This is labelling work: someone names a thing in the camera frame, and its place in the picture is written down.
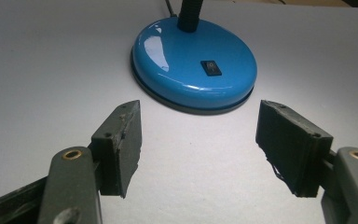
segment white desk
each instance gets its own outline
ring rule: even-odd
[[[162,0],[0,0],[0,196],[139,99],[139,168],[125,200],[101,198],[104,223],[323,223],[323,191],[293,196],[255,142],[258,107],[288,105],[335,136],[334,150],[358,147],[358,8],[205,2],[201,18],[258,64],[248,102],[208,117],[157,103],[132,77],[133,40],[168,15]]]

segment blue lamp base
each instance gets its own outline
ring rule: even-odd
[[[156,21],[138,35],[131,67],[159,102],[193,114],[219,114],[243,104],[256,80],[255,57],[234,34],[208,21],[194,33],[177,18]]]

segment lamp switch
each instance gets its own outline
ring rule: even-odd
[[[201,64],[208,77],[222,76],[222,72],[215,61],[201,61]]]

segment lamp base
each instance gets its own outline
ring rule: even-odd
[[[156,21],[138,35],[131,67],[159,102],[193,114],[219,114],[243,104],[256,79],[255,57],[234,34],[208,21],[186,33],[177,18]]]

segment desk lamp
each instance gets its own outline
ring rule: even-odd
[[[200,20],[202,0],[184,0],[179,18],[155,21],[137,36],[131,67],[159,102],[193,114],[219,114],[242,105],[256,79],[255,57],[230,31]]]

